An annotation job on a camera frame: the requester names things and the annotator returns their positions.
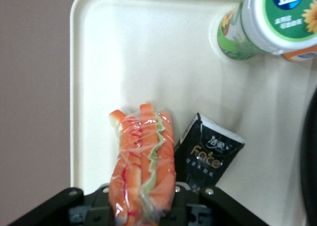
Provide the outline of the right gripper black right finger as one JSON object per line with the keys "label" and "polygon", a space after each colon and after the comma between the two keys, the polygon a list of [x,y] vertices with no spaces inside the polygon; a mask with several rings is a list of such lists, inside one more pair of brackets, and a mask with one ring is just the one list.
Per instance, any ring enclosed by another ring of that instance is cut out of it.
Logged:
{"label": "right gripper black right finger", "polygon": [[266,226],[267,223],[216,186],[192,191],[177,182],[171,211],[162,226]]}

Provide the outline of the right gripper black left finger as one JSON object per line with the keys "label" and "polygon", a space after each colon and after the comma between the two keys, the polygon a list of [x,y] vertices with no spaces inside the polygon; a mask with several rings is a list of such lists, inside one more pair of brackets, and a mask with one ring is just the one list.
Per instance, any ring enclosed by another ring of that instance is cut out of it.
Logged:
{"label": "right gripper black left finger", "polygon": [[70,187],[16,219],[11,226],[110,226],[109,184],[85,195]]}

